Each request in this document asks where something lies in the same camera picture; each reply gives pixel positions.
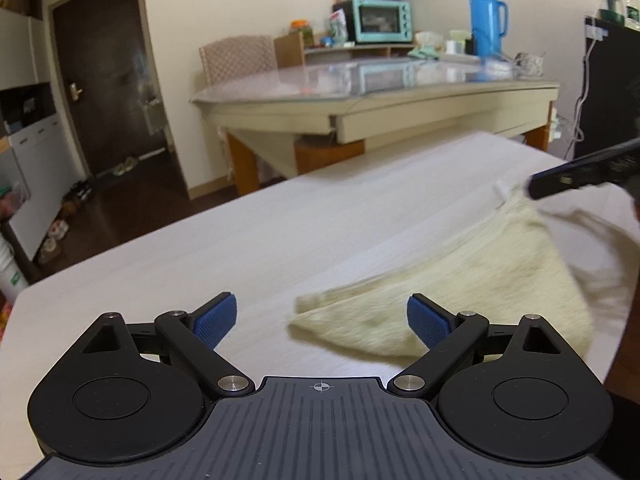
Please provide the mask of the wooden shelf riser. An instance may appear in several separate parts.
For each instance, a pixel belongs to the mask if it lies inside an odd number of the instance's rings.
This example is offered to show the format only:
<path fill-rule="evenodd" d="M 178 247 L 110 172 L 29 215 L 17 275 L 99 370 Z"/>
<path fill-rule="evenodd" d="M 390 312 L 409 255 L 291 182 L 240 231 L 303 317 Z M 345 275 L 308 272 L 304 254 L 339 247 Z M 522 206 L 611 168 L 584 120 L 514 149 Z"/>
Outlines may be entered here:
<path fill-rule="evenodd" d="M 413 49 L 412 44 L 356 44 L 351 47 L 305 48 L 299 32 L 274 38 L 273 45 L 279 68 L 405 58 Z"/>

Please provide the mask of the dark wooden door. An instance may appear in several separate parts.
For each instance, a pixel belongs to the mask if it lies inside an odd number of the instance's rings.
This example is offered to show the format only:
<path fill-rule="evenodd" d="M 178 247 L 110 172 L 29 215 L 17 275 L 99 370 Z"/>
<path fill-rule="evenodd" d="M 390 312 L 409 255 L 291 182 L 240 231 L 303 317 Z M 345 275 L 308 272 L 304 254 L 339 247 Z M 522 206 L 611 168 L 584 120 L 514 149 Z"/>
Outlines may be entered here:
<path fill-rule="evenodd" d="M 55 52 L 90 174 L 166 148 L 139 0 L 70 0 L 52 10 Z"/>

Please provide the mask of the cream dining table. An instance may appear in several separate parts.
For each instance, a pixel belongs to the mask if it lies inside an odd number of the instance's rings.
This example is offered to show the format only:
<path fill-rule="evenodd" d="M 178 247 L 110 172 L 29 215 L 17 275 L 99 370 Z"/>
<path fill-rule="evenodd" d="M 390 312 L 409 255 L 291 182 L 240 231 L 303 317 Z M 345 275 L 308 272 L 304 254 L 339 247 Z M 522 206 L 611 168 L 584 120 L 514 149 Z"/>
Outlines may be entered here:
<path fill-rule="evenodd" d="M 525 136 L 545 150 L 560 86 L 483 64 L 365 60 L 296 66 L 213 84 L 193 98 L 228 136 L 239 193 L 263 159 L 285 179 L 446 129 Z"/>

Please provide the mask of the grey white cabinet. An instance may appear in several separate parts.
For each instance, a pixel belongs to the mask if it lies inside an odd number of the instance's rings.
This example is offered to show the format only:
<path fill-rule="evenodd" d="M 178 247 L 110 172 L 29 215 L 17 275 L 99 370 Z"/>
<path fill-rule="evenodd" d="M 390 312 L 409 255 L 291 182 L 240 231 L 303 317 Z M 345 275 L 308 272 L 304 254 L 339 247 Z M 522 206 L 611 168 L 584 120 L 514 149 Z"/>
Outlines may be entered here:
<path fill-rule="evenodd" d="M 26 194 L 9 221 L 32 260 L 79 180 L 53 103 L 43 21 L 1 11 L 1 132 L 18 173 L 9 181 Z"/>

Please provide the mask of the pale yellow towel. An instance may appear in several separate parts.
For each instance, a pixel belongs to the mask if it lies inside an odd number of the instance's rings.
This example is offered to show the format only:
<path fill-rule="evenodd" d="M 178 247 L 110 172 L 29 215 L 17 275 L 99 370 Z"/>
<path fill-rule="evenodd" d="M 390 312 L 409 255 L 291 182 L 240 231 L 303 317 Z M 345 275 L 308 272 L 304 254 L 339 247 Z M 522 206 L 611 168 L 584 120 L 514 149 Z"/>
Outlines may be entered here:
<path fill-rule="evenodd" d="M 451 313 L 496 324 L 542 315 L 580 356 L 623 326 L 624 270 L 638 256 L 630 197 L 607 184 L 536 203 L 516 186 L 489 217 L 434 256 L 373 278 L 299 296 L 288 333 L 381 358 L 430 350 L 410 330 L 407 301 L 420 292 Z"/>

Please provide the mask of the teal toaster oven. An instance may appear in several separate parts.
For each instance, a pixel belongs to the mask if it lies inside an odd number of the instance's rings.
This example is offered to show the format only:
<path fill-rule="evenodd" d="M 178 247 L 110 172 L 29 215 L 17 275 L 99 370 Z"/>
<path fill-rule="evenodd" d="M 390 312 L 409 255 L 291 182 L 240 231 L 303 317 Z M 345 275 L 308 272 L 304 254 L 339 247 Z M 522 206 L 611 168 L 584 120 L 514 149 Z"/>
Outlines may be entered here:
<path fill-rule="evenodd" d="M 334 4 L 342 11 L 348 40 L 355 44 L 411 44 L 411 4 L 405 0 L 348 0 Z"/>

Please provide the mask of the blue thermos jug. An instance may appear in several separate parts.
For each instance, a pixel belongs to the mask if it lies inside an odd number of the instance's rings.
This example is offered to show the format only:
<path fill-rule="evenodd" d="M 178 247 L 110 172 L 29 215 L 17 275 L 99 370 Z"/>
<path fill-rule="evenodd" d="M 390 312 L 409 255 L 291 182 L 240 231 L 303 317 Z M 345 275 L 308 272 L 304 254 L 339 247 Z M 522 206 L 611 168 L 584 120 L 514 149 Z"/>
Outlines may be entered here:
<path fill-rule="evenodd" d="M 470 0 L 472 37 L 480 58 L 502 55 L 502 40 L 509 30 L 509 8 L 502 0 Z"/>

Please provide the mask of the orange lid jar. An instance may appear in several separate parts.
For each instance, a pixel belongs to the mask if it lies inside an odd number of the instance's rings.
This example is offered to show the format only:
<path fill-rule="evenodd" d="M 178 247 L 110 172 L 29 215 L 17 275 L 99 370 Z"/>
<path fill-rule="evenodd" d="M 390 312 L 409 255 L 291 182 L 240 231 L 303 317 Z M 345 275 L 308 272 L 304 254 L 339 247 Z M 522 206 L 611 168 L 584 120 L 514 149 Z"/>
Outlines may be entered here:
<path fill-rule="evenodd" d="M 298 32 L 302 37 L 303 46 L 305 49 L 311 49 L 314 47 L 314 30 L 311 27 L 308 20 L 294 20 L 290 23 L 290 32 Z"/>

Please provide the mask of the quilted pink chair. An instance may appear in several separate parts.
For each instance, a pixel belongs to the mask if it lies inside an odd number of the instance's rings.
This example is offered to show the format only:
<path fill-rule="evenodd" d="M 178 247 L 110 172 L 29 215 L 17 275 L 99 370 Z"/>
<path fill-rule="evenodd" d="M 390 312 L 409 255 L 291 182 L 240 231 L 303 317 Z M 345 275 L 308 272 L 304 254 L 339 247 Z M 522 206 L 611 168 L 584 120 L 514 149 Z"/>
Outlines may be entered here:
<path fill-rule="evenodd" d="M 198 49 L 209 86 L 277 69 L 273 39 L 264 35 L 228 37 Z"/>

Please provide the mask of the white plastic bucket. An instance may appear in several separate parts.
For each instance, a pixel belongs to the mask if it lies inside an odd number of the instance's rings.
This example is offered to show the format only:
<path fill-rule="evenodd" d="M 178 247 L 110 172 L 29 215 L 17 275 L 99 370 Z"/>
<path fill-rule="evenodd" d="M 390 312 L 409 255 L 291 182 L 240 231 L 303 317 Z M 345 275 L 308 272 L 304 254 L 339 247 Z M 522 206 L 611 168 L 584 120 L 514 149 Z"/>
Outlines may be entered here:
<path fill-rule="evenodd" d="M 0 289 L 10 304 L 15 304 L 21 292 L 29 288 L 29 282 L 14 258 L 12 246 L 0 236 Z"/>

